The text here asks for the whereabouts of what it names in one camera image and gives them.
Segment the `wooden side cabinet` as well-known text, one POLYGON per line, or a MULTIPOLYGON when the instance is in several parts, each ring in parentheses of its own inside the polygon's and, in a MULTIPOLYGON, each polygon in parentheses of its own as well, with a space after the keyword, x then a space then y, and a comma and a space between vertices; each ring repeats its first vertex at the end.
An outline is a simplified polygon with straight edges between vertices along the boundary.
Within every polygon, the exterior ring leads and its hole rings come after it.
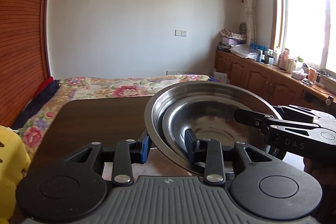
POLYGON ((257 94, 272 105, 295 105, 335 115, 335 94, 317 85, 306 85, 276 66, 243 59, 216 50, 214 68, 228 82, 257 94))

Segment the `white paper bag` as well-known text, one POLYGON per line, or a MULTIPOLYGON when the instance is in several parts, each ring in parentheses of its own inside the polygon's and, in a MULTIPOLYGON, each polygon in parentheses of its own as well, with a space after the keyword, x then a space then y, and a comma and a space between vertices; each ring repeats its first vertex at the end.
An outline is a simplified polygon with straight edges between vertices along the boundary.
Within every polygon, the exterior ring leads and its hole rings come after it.
POLYGON ((228 79, 228 74, 221 73, 221 72, 213 72, 214 78, 217 79, 219 82, 228 84, 230 81, 228 79))

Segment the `toiletry bottles group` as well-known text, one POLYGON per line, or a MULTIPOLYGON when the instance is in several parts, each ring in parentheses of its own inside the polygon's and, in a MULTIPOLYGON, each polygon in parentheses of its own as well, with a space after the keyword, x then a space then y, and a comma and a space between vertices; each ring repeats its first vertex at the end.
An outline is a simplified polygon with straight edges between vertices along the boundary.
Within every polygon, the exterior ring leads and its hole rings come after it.
POLYGON ((312 71, 312 67, 304 67, 298 61, 282 54, 274 59, 272 65, 268 61, 270 61, 270 58, 266 56, 260 63, 257 60, 248 62, 245 74, 247 88, 263 88, 269 92, 271 88, 276 86, 290 87, 308 84, 309 72, 312 71))

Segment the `window with wooden frame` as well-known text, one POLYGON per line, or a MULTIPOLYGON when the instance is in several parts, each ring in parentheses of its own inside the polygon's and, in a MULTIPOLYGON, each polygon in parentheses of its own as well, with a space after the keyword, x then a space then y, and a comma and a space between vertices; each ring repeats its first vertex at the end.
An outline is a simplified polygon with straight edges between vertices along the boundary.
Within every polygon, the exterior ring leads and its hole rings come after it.
POLYGON ((275 46, 335 75, 335 0, 277 0, 275 46))

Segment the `large steel bowl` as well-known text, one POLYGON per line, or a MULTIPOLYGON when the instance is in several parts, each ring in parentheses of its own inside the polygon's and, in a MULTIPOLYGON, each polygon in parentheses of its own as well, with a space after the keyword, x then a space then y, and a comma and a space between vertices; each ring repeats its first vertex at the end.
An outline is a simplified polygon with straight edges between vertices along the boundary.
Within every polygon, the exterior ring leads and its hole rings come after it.
POLYGON ((151 140, 169 160, 201 176, 205 164, 191 163, 185 146, 190 128, 198 139, 215 139, 222 145, 249 143, 282 160, 286 152, 266 144, 257 128, 238 123, 234 111, 244 109, 280 115, 261 97, 238 86, 212 81, 178 83, 157 92, 146 105, 144 121, 151 140))

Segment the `small steel bowl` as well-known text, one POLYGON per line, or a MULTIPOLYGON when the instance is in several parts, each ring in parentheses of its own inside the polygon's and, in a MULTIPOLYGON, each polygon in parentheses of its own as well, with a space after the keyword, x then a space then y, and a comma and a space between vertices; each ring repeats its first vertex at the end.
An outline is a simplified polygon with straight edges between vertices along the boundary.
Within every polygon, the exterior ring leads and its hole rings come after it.
POLYGON ((162 119, 162 131, 170 148, 188 159, 185 131, 190 128, 198 139, 215 139, 222 145, 249 143, 265 152, 270 151, 259 129, 234 120, 236 109, 248 109, 243 104, 217 96, 191 96, 173 103, 162 119))

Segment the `white wall switch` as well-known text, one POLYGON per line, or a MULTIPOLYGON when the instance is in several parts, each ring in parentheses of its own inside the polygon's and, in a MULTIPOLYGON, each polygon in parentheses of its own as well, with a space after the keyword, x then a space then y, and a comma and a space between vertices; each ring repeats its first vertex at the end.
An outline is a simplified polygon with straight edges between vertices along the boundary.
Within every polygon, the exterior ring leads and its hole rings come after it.
POLYGON ((175 36, 186 37, 187 31, 186 30, 175 30, 175 36))

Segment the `red and navy bedding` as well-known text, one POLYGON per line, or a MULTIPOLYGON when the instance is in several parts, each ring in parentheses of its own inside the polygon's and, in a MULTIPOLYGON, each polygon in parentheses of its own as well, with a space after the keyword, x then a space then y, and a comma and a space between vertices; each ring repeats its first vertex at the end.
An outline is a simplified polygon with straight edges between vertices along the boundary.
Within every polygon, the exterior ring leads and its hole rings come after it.
POLYGON ((10 128, 13 130, 22 128, 25 123, 37 114, 41 108, 56 94, 59 88, 59 80, 55 80, 53 77, 49 77, 44 80, 33 95, 32 100, 25 106, 10 128))

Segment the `stack of papers and boxes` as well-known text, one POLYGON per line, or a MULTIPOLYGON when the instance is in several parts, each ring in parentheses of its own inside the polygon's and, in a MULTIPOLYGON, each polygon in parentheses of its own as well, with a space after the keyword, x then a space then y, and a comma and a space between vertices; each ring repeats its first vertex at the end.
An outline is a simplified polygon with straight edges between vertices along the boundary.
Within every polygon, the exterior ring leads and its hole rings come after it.
POLYGON ((237 34, 227 29, 221 30, 219 35, 220 41, 218 43, 217 49, 220 51, 230 52, 232 47, 246 44, 247 42, 246 34, 237 34))

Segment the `wooden slatted wardrobe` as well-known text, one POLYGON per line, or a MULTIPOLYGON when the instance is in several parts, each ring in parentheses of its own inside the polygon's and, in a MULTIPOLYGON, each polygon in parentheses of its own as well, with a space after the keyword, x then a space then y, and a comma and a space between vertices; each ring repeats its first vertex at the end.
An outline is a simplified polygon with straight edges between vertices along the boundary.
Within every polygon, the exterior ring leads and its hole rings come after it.
POLYGON ((11 126, 49 78, 47 0, 1 0, 1 125, 11 126))

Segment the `clear plastic bags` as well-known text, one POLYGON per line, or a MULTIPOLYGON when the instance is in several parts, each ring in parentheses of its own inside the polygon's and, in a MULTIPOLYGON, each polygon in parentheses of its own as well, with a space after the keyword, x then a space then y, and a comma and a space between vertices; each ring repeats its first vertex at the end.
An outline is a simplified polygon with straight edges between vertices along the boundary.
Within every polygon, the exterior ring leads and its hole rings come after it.
POLYGON ((230 52, 243 59, 256 60, 257 58, 257 50, 249 47, 246 44, 232 46, 230 52))

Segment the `wall power strip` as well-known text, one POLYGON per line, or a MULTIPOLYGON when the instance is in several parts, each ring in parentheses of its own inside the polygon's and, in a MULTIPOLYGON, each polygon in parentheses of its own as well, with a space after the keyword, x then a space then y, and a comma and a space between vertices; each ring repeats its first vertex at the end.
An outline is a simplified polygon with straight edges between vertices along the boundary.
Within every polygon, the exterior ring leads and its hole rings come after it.
POLYGON ((191 75, 191 71, 166 71, 166 75, 191 75))

